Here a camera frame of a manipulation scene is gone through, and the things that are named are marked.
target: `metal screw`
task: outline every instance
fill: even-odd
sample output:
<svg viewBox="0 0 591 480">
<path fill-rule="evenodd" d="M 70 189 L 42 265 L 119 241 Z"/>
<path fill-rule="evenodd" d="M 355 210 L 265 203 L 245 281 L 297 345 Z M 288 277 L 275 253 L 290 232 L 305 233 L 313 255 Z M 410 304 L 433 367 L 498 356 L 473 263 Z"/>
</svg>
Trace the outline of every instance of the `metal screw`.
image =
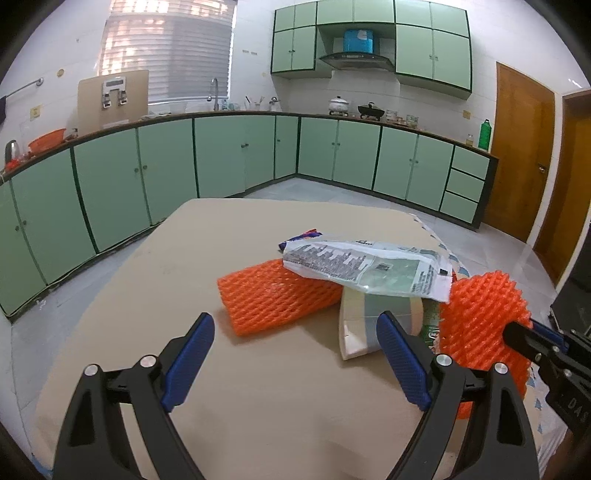
<svg viewBox="0 0 591 480">
<path fill-rule="evenodd" d="M 500 363 L 500 362 L 495 364 L 495 370 L 497 372 L 499 372 L 501 375 L 505 375 L 509 371 L 507 366 L 505 364 Z"/>
<path fill-rule="evenodd" d="M 449 367 L 452 364 L 452 357 L 449 355 L 437 355 L 435 361 L 443 367 Z"/>
<path fill-rule="evenodd" d="M 156 365 L 156 357 L 154 355 L 146 355 L 139 361 L 139 364 L 144 368 L 153 367 Z"/>
<path fill-rule="evenodd" d="M 97 365 L 89 365 L 88 367 L 86 367 L 84 369 L 84 374 L 87 377 L 92 377 L 92 375 L 96 375 L 96 373 L 99 371 L 99 367 Z"/>
</svg>

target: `bottle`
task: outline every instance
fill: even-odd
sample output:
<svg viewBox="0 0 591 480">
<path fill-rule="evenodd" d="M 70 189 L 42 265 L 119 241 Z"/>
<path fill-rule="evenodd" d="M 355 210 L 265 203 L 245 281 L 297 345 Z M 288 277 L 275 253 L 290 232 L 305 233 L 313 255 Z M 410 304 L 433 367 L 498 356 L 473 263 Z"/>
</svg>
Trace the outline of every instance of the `bottle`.
<svg viewBox="0 0 591 480">
<path fill-rule="evenodd" d="M 480 138 L 478 139 L 478 148 L 488 151 L 488 147 L 491 144 L 491 123 L 488 118 L 484 120 L 484 123 L 480 126 Z"/>
</svg>

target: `plastic bag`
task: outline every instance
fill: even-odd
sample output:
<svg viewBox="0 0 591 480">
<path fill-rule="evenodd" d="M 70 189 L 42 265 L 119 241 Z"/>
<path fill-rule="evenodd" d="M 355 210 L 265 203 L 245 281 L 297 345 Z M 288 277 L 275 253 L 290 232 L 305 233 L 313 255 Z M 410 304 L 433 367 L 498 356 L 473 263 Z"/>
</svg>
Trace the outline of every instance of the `plastic bag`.
<svg viewBox="0 0 591 480">
<path fill-rule="evenodd" d="M 283 265 L 373 295 L 449 301 L 452 265 L 438 252 L 386 242 L 303 239 L 287 242 Z"/>
</svg>

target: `orange foam net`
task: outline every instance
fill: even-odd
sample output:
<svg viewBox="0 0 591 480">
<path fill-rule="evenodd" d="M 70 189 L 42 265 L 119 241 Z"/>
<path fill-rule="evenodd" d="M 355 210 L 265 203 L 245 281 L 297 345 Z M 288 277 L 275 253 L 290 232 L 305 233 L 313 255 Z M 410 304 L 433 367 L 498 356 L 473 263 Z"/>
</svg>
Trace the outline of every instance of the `orange foam net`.
<svg viewBox="0 0 591 480">
<path fill-rule="evenodd" d="M 503 341 L 509 322 L 532 328 L 531 314 L 521 290 L 501 271 L 464 278 L 452 284 L 449 303 L 440 306 L 440 349 L 467 368 L 489 370 L 503 362 L 525 396 L 530 362 Z M 471 403 L 460 405 L 457 418 L 470 416 Z"/>
<path fill-rule="evenodd" d="M 293 322 L 337 303 L 343 294 L 341 285 L 300 277 L 281 259 L 226 275 L 217 287 L 239 336 Z"/>
</svg>

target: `kettle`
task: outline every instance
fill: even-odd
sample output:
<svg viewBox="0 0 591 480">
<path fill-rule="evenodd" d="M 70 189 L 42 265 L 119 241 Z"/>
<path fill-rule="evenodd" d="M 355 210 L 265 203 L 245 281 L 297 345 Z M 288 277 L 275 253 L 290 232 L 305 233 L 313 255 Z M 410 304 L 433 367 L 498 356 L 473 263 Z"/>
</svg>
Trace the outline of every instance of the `kettle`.
<svg viewBox="0 0 591 480">
<path fill-rule="evenodd" d="M 10 140 L 6 144 L 6 148 L 4 149 L 4 163 L 8 163 L 11 160 L 18 158 L 21 156 L 21 149 L 18 146 L 16 140 Z"/>
</svg>

